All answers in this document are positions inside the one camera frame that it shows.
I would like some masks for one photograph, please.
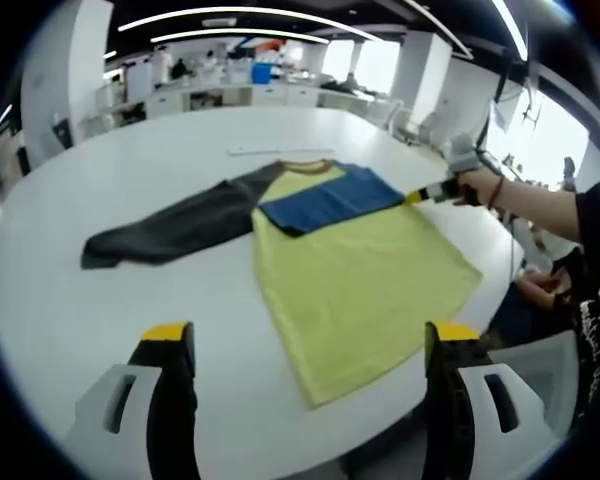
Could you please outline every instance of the white table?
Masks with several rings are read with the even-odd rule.
[[[252,236],[161,267],[80,269],[91,235],[136,220],[249,172],[272,155],[231,157],[241,144],[327,144],[409,192],[443,178],[353,114],[308,108],[227,108],[149,120],[101,135],[16,186],[0,219],[0,349],[29,408],[53,438],[74,403],[142,332],[195,323],[199,398],[195,445],[203,478],[279,478],[372,438],[422,399],[422,352],[346,397],[310,410],[261,297]],[[316,154],[281,155],[314,160]],[[455,320],[483,330],[521,252],[486,210],[423,204],[425,214],[483,274]]]
[[[359,91],[356,91],[355,93],[336,92],[333,90],[326,90],[326,89],[320,88],[317,85],[312,85],[312,84],[308,84],[308,83],[290,83],[290,82],[286,82],[286,81],[282,81],[282,80],[274,80],[271,83],[266,84],[266,85],[254,84],[254,83],[232,84],[232,83],[226,83],[226,82],[218,83],[218,84],[200,84],[199,81],[197,81],[195,78],[192,78],[192,79],[186,79],[186,80],[175,80],[169,84],[166,84],[166,85],[162,86],[160,89],[153,91],[151,93],[151,95],[149,95],[142,101],[124,102],[124,103],[120,103],[117,105],[113,105],[111,107],[101,108],[95,113],[95,115],[93,117],[87,118],[86,120],[87,121],[94,120],[94,119],[100,118],[103,115],[111,115],[111,114],[121,112],[123,110],[127,110],[127,109],[137,105],[138,103],[147,102],[153,97],[163,97],[165,95],[175,95],[175,96],[183,96],[184,97],[184,96],[188,96],[191,94],[205,93],[205,92],[210,92],[210,91],[214,91],[214,90],[221,90],[221,91],[241,90],[241,89],[256,90],[256,89],[263,89],[263,88],[275,88],[275,89],[280,90],[282,93],[282,96],[284,97],[284,102],[289,101],[289,100],[287,100],[287,90],[298,90],[298,89],[304,90],[304,91],[310,91],[313,94],[313,96],[316,96],[316,97],[318,97],[319,95],[330,95],[333,97],[345,98],[350,101],[360,101],[360,102],[366,102],[366,103],[372,103],[372,102],[376,101],[376,99],[372,95],[369,95],[369,94],[366,94],[363,92],[359,92]]]

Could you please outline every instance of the person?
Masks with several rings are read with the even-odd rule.
[[[176,64],[171,69],[171,79],[177,80],[179,78],[184,77],[188,72],[186,65],[184,64],[184,60],[179,58]]]
[[[565,180],[561,183],[560,189],[566,192],[575,192],[573,177],[570,176],[575,172],[575,164],[571,160],[569,165],[567,159],[571,160],[569,157],[565,158]],[[533,225],[531,232],[538,250],[546,255],[554,265],[564,264],[565,259],[569,258],[569,254],[578,247],[577,243],[554,235],[543,228],[539,228],[538,225]]]
[[[570,328],[568,313],[584,298],[584,258],[575,248],[550,273],[527,268],[509,286],[483,335],[488,348],[535,342]]]
[[[151,79],[154,88],[160,88],[169,82],[169,72],[173,66],[173,58],[165,45],[160,45],[151,55]]]
[[[216,64],[218,63],[218,59],[216,59],[215,54],[213,53],[213,50],[209,50],[207,52],[207,56],[204,59],[202,66],[205,68],[211,68],[211,67],[215,67]]]
[[[122,83],[122,78],[120,77],[120,74],[114,75],[111,79],[111,91],[113,94],[114,105],[124,103],[126,88],[125,85],[123,85]]]
[[[344,82],[342,82],[342,86],[352,91],[360,89],[360,85],[358,85],[356,77],[353,75],[353,73],[347,74],[347,79]]]
[[[556,472],[585,474],[592,464],[600,464],[600,183],[586,193],[551,192],[486,169],[460,175],[459,183],[473,188],[481,204],[508,210],[584,248],[587,298],[562,312],[577,338],[573,432],[534,478],[566,478],[556,477]],[[578,474],[569,478],[584,478]]]
[[[564,169],[562,170],[562,183],[560,184],[562,190],[568,192],[576,191],[576,180],[574,175],[576,174],[576,164],[573,162],[573,158],[564,158]]]

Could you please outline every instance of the black t-shirt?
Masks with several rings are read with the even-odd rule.
[[[574,429],[533,480],[600,478],[600,184],[576,197],[588,271],[587,299],[571,315],[580,379]]]
[[[600,390],[600,184],[577,195],[576,205],[590,292],[572,316],[580,359],[577,416],[582,417]]]
[[[173,80],[177,80],[187,73],[187,67],[185,67],[184,63],[178,62],[171,69],[171,78]]]

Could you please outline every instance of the white wall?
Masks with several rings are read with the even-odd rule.
[[[420,79],[418,96],[411,107],[412,123],[422,123],[431,112],[435,111],[447,76],[451,51],[451,45],[437,35],[432,36],[429,55]]]
[[[21,111],[32,169],[63,151],[51,129],[56,120],[69,119],[74,140],[83,138],[77,125],[94,107],[95,90],[103,84],[112,8],[104,0],[69,0],[52,13],[27,47]]]
[[[31,168],[62,152],[51,131],[54,115],[68,118],[71,33],[79,2],[57,8],[34,36],[25,52],[22,74],[22,128]]]
[[[351,65],[349,65],[349,73],[355,73],[360,60],[360,53],[362,52],[363,42],[356,42],[353,44],[353,53],[351,54]]]
[[[96,113],[95,94],[103,83],[103,52],[107,48],[112,10],[109,2],[80,2],[69,55],[69,118],[76,144],[87,138],[80,122]]]
[[[461,133],[469,133],[475,139],[489,113],[490,101],[495,97],[500,77],[484,68],[456,58],[449,62],[446,78],[438,99],[436,111],[440,123],[433,135],[433,143],[442,145],[445,141]],[[516,96],[522,86],[507,81],[500,104],[504,117],[505,130],[514,118],[520,97]]]
[[[576,176],[576,189],[579,192],[586,192],[598,182],[600,182],[600,150],[589,140]]]
[[[298,68],[312,73],[320,73],[326,54],[326,45],[322,43],[305,43],[303,44],[302,60]]]
[[[416,101],[432,38],[431,33],[409,32],[403,40],[391,97],[402,100],[407,108]]]

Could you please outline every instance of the white chair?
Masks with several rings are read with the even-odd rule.
[[[376,99],[368,104],[365,118],[375,126],[388,130],[400,108],[401,100]]]
[[[566,437],[578,397],[575,333],[569,330],[526,345],[492,350],[489,357],[511,367],[538,394],[547,424],[558,437]]]

